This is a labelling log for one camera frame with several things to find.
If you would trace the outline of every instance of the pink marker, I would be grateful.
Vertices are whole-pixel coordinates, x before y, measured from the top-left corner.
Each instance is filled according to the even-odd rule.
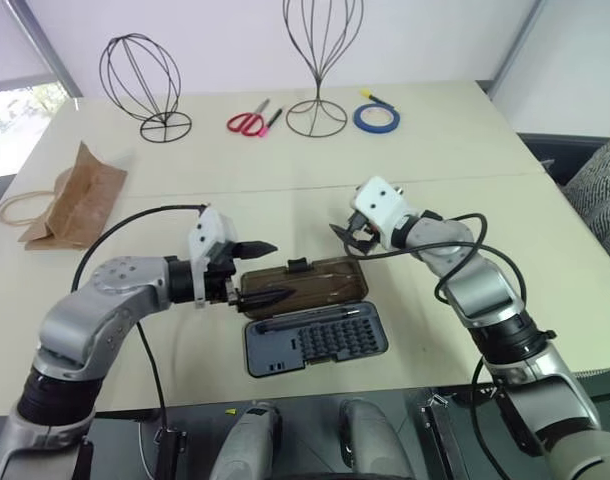
[[[276,110],[276,113],[274,115],[272,115],[272,118],[269,119],[269,122],[267,122],[267,124],[263,128],[261,128],[260,132],[258,132],[259,137],[264,137],[265,135],[267,135],[267,132],[272,127],[272,125],[274,125],[274,122],[276,120],[278,120],[278,117],[281,116],[281,113],[283,113],[282,108],[279,108],[278,110]]]

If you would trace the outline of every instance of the window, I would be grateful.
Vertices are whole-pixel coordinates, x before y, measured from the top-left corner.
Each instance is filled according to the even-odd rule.
[[[59,83],[0,92],[0,176],[20,170],[66,99]]]

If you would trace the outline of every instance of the paper bag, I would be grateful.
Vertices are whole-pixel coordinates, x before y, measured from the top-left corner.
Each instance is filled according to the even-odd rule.
[[[54,184],[54,201],[18,239],[26,250],[88,248],[100,236],[127,172],[105,165],[81,142],[74,166]]]

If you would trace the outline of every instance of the black cable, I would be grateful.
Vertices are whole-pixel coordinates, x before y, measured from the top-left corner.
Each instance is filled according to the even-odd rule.
[[[381,258],[396,257],[398,255],[407,255],[410,253],[418,253],[418,252],[422,252],[423,250],[430,250],[432,248],[475,247],[476,243],[475,242],[457,242],[457,241],[428,243],[427,245],[419,245],[417,247],[402,248],[400,250],[395,250],[393,252],[377,253],[377,254],[373,254],[373,255],[356,255],[355,253],[352,253],[349,250],[349,245],[347,243],[344,243],[343,245],[344,245],[344,249],[345,249],[345,254],[350,258],[353,258],[355,260],[378,260]],[[505,263],[507,263],[507,265],[509,265],[509,267],[514,272],[514,275],[516,276],[516,280],[518,281],[521,299],[523,300],[523,303],[526,303],[527,302],[527,286],[525,285],[525,279],[524,279],[523,274],[521,273],[520,269],[518,268],[518,265],[516,265],[516,263],[511,258],[509,258],[505,253],[501,252],[500,250],[498,250],[494,247],[490,247],[489,245],[478,245],[478,249],[493,253],[494,255],[499,257],[501,260],[503,260]]]
[[[463,267],[465,267],[465,265],[467,265],[467,263],[472,258],[474,258],[474,255],[476,255],[478,253],[478,250],[481,247],[481,245],[483,244],[483,242],[485,241],[485,236],[487,235],[487,218],[485,218],[485,215],[483,215],[482,213],[470,213],[467,215],[460,215],[458,217],[452,218],[451,220],[459,221],[459,220],[466,220],[468,218],[478,218],[478,220],[481,222],[481,230],[478,234],[478,238],[476,239],[475,246],[458,263],[458,265],[456,265],[449,272],[447,272],[445,275],[443,275],[441,277],[441,279],[438,281],[438,283],[436,284],[436,287],[434,288],[434,298],[436,298],[436,300],[438,300],[441,303],[449,304],[449,302],[447,301],[447,298],[441,297],[441,290],[443,289],[445,284],[454,275],[456,275],[458,272],[460,272],[463,269]]]
[[[163,427],[163,430],[167,430],[167,406],[165,405],[165,397],[163,396],[163,386],[161,385],[161,378],[158,376],[158,367],[156,366],[156,359],[154,358],[152,349],[149,348],[149,342],[147,341],[147,337],[145,336],[145,330],[143,330],[141,322],[136,322],[136,328],[138,329],[138,334],[140,335],[141,341],[143,342],[145,353],[147,353],[149,364],[152,366],[154,383],[156,383],[156,394],[158,395],[158,403],[161,407],[161,427]]]
[[[485,442],[485,439],[483,438],[483,434],[481,432],[481,426],[478,423],[478,414],[476,413],[475,398],[476,398],[476,391],[478,390],[478,377],[481,374],[483,365],[484,365],[483,357],[481,357],[481,359],[478,361],[478,364],[476,365],[476,368],[474,369],[474,375],[472,376],[472,388],[471,388],[472,401],[469,405],[469,415],[470,415],[470,418],[472,419],[472,427],[474,428],[474,435],[476,436],[476,440],[478,441],[478,444],[480,445],[481,450],[483,450],[483,453],[487,457],[487,460],[489,460],[489,463],[492,464],[492,467],[494,467],[494,470],[496,470],[496,473],[498,473],[498,475],[503,480],[511,480],[510,476],[507,475],[507,473],[505,473],[505,470],[503,470],[503,467],[501,467],[501,465],[498,463],[498,460],[496,460],[496,457],[494,457],[494,454],[490,451],[489,447],[487,446],[487,443]]]
[[[124,218],[112,228],[103,233],[98,239],[87,249],[83,258],[76,267],[76,272],[74,273],[74,279],[72,280],[71,292],[75,292],[78,290],[78,285],[81,281],[81,275],[83,274],[83,270],[85,266],[89,262],[92,254],[101,246],[101,244],[107,240],[113,233],[117,230],[123,228],[128,223],[133,222],[139,218],[145,217],[147,215],[151,215],[159,212],[166,212],[169,210],[197,210],[202,213],[205,210],[205,205],[164,205],[162,207],[150,208],[148,210],[143,210],[142,212],[135,213],[134,215],[130,215],[127,218]],[[143,347],[145,348],[145,353],[147,353],[147,358],[149,359],[149,363],[152,367],[152,373],[154,375],[154,382],[156,383],[156,393],[158,394],[158,402],[160,404],[161,409],[161,426],[164,429],[167,429],[167,407],[165,406],[165,398],[163,396],[163,387],[161,385],[161,379],[158,375],[158,367],[156,366],[156,359],[154,358],[154,354],[149,346],[149,342],[147,341],[147,337],[145,336],[145,330],[140,322],[136,323],[136,328],[138,329],[138,333],[141,337],[141,341],[143,342]]]

